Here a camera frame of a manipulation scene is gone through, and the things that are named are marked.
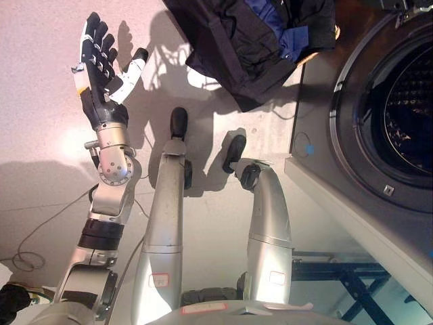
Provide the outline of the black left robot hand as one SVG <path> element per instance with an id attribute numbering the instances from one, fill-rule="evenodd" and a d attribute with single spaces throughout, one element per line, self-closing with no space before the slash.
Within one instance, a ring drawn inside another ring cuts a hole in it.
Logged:
<path id="1" fill-rule="evenodd" d="M 147 63 L 148 51 L 139 48 L 120 73 L 114 71 L 118 52 L 114 36 L 96 12 L 85 20 L 79 43 L 79 62 L 71 68 L 85 116 L 96 130 L 106 123 L 129 122 L 123 102 L 134 90 Z"/>

